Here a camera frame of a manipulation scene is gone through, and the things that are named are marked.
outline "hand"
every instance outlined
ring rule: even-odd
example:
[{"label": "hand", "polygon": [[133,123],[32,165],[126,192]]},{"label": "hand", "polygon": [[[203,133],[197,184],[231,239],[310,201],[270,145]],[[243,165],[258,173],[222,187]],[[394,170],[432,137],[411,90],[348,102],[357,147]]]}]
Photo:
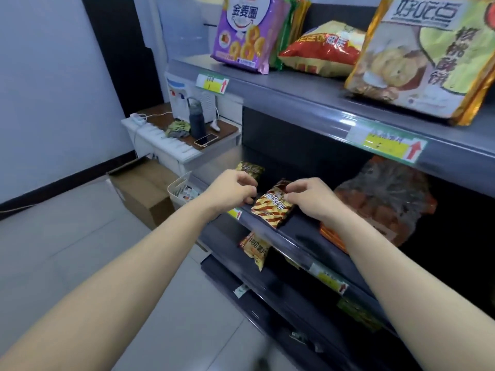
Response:
[{"label": "hand", "polygon": [[217,216],[244,203],[253,204],[257,186],[256,180],[246,172],[229,169],[220,174],[199,198]]},{"label": "hand", "polygon": [[342,214],[350,211],[319,178],[291,182],[286,192],[285,200],[298,205],[305,214],[330,227]]}]

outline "tile floor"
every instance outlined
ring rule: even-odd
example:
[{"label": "tile floor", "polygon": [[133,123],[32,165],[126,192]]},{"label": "tile floor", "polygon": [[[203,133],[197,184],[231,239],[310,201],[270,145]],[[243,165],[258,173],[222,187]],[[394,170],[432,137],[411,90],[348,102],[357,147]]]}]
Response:
[{"label": "tile floor", "polygon": [[[0,355],[149,232],[104,178],[0,222]],[[206,279],[194,246],[114,370],[250,371],[266,339]],[[272,371],[296,371],[274,349]]]}]

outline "purple snack bag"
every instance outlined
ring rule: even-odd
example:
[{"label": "purple snack bag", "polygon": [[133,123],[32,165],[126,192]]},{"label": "purple snack bag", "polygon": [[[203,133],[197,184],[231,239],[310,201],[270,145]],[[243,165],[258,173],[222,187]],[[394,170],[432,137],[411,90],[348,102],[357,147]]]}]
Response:
[{"label": "purple snack bag", "polygon": [[211,56],[268,74],[270,52],[289,9],[285,0],[224,0]]}]

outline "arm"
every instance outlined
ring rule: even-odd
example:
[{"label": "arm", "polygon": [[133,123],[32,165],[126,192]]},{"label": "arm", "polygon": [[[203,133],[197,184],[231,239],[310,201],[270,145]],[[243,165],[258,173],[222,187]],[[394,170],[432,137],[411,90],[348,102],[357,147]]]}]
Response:
[{"label": "arm", "polygon": [[256,181],[225,171],[138,244],[69,293],[0,359],[0,370],[110,370],[154,309],[204,225]]},{"label": "arm", "polygon": [[421,268],[317,178],[287,186],[286,199],[342,238],[390,322],[428,371],[495,369],[495,321]]}]

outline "dark blue thermos bottle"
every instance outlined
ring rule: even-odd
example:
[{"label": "dark blue thermos bottle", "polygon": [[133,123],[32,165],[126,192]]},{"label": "dark blue thermos bottle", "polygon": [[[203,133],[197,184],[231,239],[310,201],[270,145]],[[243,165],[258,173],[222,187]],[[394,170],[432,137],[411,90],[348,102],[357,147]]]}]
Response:
[{"label": "dark blue thermos bottle", "polygon": [[207,135],[207,128],[204,124],[203,108],[201,102],[193,97],[187,99],[189,106],[189,123],[191,124],[191,135],[193,138],[200,139]]}]

